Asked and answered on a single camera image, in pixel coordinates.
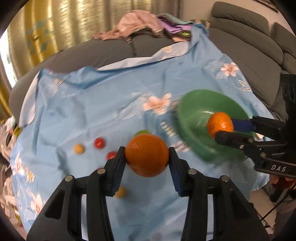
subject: blue floral fabric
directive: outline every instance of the blue floral fabric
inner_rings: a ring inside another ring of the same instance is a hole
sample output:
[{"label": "blue floral fabric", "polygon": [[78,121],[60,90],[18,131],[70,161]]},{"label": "blue floral fabric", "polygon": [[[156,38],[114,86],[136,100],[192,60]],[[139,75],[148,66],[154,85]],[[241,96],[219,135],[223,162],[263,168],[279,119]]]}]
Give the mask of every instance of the blue floral fabric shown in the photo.
[{"label": "blue floral fabric", "polygon": [[[85,67],[69,74],[40,71],[22,107],[21,119],[27,126],[11,155],[13,188],[26,231],[65,176],[90,175],[105,165],[110,151],[125,146],[143,129],[175,147],[190,167],[212,177],[230,176],[246,197],[266,184],[268,176],[255,172],[251,160],[208,164],[174,130],[171,113],[179,99],[194,89],[223,93],[250,117],[271,118],[239,66],[207,34],[196,24],[191,42],[165,47],[152,58],[127,59],[99,70]],[[97,137],[106,140],[102,150],[94,148]],[[73,150],[78,143],[85,147],[82,155]],[[157,177],[144,178],[127,166],[122,185],[128,190],[125,198],[107,198],[115,240],[180,240],[188,199],[178,197],[168,168]],[[211,205],[208,225],[210,237]],[[82,232],[87,239],[85,218]]]}]

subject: gray sofa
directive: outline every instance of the gray sofa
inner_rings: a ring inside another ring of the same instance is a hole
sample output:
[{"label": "gray sofa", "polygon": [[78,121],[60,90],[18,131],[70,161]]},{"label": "gray sofa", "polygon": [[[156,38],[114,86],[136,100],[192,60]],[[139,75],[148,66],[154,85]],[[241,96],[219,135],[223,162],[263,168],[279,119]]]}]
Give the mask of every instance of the gray sofa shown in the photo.
[{"label": "gray sofa", "polygon": [[[274,117],[284,121],[280,74],[296,73],[296,37],[277,23],[269,31],[263,16],[225,2],[214,4],[212,16],[210,40],[239,66],[254,94]],[[168,36],[156,38],[141,32],[132,36],[131,44],[124,40],[90,40],[59,52],[17,82],[9,100],[12,113],[18,120],[25,94],[41,68],[64,73],[84,66],[99,68],[126,58],[152,56],[171,44]]]}]

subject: purple cloth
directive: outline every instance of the purple cloth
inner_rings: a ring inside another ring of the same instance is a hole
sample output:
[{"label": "purple cloth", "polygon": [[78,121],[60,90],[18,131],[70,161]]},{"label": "purple cloth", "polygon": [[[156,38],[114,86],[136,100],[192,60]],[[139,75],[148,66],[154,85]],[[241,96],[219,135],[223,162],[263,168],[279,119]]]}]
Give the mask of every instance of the purple cloth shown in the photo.
[{"label": "purple cloth", "polygon": [[165,19],[160,19],[161,25],[171,34],[180,33],[183,31],[191,31],[192,25],[174,25]]}]

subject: green fruit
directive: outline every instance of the green fruit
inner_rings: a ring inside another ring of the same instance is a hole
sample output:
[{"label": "green fruit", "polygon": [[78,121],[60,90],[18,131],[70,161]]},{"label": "green fruit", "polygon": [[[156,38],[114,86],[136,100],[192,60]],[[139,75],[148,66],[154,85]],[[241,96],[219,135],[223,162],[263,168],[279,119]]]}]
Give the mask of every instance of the green fruit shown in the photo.
[{"label": "green fruit", "polygon": [[141,131],[137,132],[137,133],[134,135],[134,137],[137,136],[137,135],[141,135],[141,134],[150,134],[150,133],[149,133],[147,130],[141,130]]}]

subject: yellow ball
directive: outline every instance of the yellow ball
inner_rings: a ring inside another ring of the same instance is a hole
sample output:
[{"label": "yellow ball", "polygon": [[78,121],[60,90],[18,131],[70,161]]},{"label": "yellow ball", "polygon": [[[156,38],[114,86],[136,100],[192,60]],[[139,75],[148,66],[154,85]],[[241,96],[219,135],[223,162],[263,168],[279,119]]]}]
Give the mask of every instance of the yellow ball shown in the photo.
[{"label": "yellow ball", "polygon": [[82,144],[76,144],[74,146],[74,152],[78,155],[83,154],[85,152],[85,147]]},{"label": "yellow ball", "polygon": [[118,191],[115,193],[116,198],[123,198],[126,195],[127,195],[127,190],[122,186],[120,186]]}]

